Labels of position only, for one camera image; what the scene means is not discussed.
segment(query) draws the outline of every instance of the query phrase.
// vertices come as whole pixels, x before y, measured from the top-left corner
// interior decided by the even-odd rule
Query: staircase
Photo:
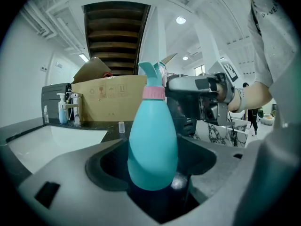
[[[113,75],[138,74],[138,59],[149,5],[110,1],[84,7],[90,58],[100,58]]]

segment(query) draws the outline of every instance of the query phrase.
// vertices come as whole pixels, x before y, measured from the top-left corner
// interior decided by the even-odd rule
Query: black appliance
[[[48,117],[50,119],[59,119],[58,118],[58,103],[61,100],[57,93],[64,93],[66,95],[65,101],[67,101],[69,94],[68,90],[71,91],[71,84],[63,83],[56,85],[48,85],[42,88],[41,96],[41,109],[42,116],[44,114],[44,106],[47,105]]]

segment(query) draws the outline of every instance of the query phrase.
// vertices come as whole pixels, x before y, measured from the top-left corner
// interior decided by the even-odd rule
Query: dark countertop
[[[7,171],[9,178],[15,186],[19,186],[26,178],[31,175],[31,172],[17,159],[14,153],[10,150],[8,142],[21,137],[27,133],[40,129],[44,126],[57,126],[70,129],[84,130],[107,130],[102,142],[111,141],[120,138],[129,138],[132,121],[125,121],[125,133],[119,134],[118,121],[85,121],[81,125],[74,125],[69,122],[60,124],[58,120],[49,119],[49,124],[44,125],[43,119],[36,118],[28,121],[19,122],[9,126],[0,128],[0,158],[1,162]]]

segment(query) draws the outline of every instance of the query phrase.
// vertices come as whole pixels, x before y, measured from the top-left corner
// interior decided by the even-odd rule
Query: ceiling light
[[[178,24],[184,24],[186,22],[186,19],[179,16],[177,17],[176,21]]]
[[[85,62],[89,61],[89,59],[84,54],[80,54],[79,57],[81,57]]]

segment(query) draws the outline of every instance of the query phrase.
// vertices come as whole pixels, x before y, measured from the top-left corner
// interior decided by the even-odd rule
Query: sink
[[[45,126],[9,142],[19,161],[33,174],[55,157],[101,143],[107,131]]]
[[[216,163],[216,155],[181,137],[178,138],[178,166],[172,183],[158,191],[146,191],[130,179],[127,169],[128,141],[93,155],[86,162],[90,180],[105,191],[125,191],[131,200],[159,223],[165,223],[196,208],[203,201],[196,200],[191,175],[201,175]]]

